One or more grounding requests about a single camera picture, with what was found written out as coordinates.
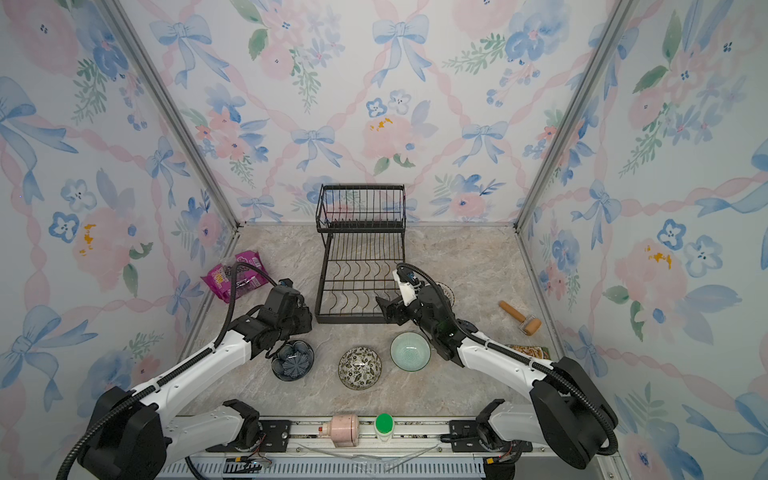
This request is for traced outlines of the dark blue striped bowl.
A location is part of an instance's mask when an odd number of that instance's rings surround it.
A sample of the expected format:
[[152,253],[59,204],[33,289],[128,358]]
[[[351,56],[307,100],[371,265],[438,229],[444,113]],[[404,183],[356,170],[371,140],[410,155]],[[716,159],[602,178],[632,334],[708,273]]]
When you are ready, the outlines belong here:
[[285,343],[272,359],[273,374],[281,381],[293,382],[305,377],[314,365],[313,348],[302,340]]

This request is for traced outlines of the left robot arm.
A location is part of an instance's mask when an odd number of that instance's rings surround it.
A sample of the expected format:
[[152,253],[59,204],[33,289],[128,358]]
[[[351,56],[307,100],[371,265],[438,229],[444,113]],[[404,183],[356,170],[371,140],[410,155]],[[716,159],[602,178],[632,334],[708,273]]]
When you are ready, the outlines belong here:
[[292,281],[269,283],[265,302],[240,317],[231,299],[218,335],[187,359],[131,389],[103,393],[57,478],[80,466],[98,479],[154,479],[167,465],[216,445],[257,449],[266,436],[260,414],[243,401],[195,416],[181,412],[230,371],[259,355],[270,358],[292,336],[311,331],[311,310]]

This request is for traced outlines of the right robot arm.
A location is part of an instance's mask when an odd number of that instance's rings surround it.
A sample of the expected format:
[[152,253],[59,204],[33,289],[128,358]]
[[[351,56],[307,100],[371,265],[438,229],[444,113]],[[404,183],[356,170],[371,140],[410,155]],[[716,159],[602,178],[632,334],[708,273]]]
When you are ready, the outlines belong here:
[[377,300],[386,322],[415,324],[444,360],[527,396],[528,408],[496,399],[477,415],[471,437],[484,449],[514,462],[523,443],[545,444],[577,469],[618,452],[617,415],[578,362],[537,359],[495,341],[458,318],[437,282],[412,264],[398,264],[393,278],[398,297]]

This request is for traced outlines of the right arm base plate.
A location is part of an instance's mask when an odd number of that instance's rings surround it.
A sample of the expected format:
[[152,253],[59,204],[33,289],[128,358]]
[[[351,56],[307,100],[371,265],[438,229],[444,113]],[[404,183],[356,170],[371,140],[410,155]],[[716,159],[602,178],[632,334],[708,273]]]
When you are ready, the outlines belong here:
[[484,453],[500,456],[509,449],[512,449],[512,452],[522,453],[533,451],[531,442],[519,440],[491,442],[482,439],[475,420],[450,420],[448,432],[440,436],[440,441],[448,443],[454,453]]

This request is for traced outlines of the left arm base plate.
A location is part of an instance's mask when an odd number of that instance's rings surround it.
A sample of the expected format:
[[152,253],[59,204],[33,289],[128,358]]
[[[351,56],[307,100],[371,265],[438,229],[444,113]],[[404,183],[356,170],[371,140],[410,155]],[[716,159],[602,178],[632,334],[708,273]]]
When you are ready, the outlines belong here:
[[285,453],[290,438],[291,421],[260,419],[244,424],[236,438],[227,444],[206,449],[210,453]]

